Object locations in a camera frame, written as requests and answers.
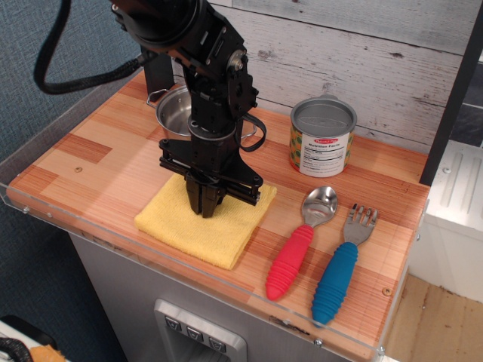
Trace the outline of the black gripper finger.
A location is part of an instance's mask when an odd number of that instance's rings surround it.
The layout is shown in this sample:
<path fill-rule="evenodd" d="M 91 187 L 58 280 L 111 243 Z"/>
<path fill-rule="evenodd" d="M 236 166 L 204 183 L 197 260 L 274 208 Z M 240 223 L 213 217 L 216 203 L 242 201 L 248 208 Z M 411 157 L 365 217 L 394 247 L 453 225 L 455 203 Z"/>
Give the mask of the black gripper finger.
<path fill-rule="evenodd" d="M 186 182 L 186 192 L 187 192 L 187 195 L 188 195 L 189 204 L 190 204 L 192 211 L 195 214 L 202 213 L 202 210 L 203 210 L 202 186 L 203 185 L 191 173 L 186 173 L 185 182 Z"/>
<path fill-rule="evenodd" d="M 206 185 L 202 186 L 202 217 L 211 218 L 216 207 L 223 202 L 226 196 L 224 188 Z"/>

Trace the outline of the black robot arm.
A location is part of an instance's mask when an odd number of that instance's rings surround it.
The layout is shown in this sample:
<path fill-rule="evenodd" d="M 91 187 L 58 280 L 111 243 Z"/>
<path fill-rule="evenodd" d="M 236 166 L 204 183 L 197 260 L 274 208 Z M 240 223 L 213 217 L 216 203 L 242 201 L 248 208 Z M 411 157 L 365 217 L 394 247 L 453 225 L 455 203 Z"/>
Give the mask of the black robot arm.
<path fill-rule="evenodd" d="M 248 73 L 244 39 L 207 1 L 114 1 L 112 6 L 133 40 L 183 67 L 191 98 L 189 140 L 160 141 L 162 167 L 183 175 L 192 210 L 209 218 L 225 196 L 255 205 L 263 178 L 242 160 L 259 140 L 243 146 L 246 121 L 258 91 Z"/>

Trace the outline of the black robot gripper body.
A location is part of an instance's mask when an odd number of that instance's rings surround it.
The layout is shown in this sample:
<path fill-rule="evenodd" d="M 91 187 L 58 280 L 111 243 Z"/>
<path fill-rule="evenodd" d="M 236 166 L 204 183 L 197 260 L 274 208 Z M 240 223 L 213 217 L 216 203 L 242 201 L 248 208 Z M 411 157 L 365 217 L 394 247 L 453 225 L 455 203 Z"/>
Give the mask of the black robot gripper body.
<path fill-rule="evenodd" d="M 253 152 L 263 145 L 263 139 L 249 146 L 242 145 L 244 122 L 234 123 L 235 134 L 222 140 L 202 140 L 194 135 L 190 141 L 163 139 L 160 165 L 184 177 L 195 176 L 203 186 L 224 188 L 226 196 L 255 205 L 260 199 L 263 178 L 240 156 L 240 151 Z"/>

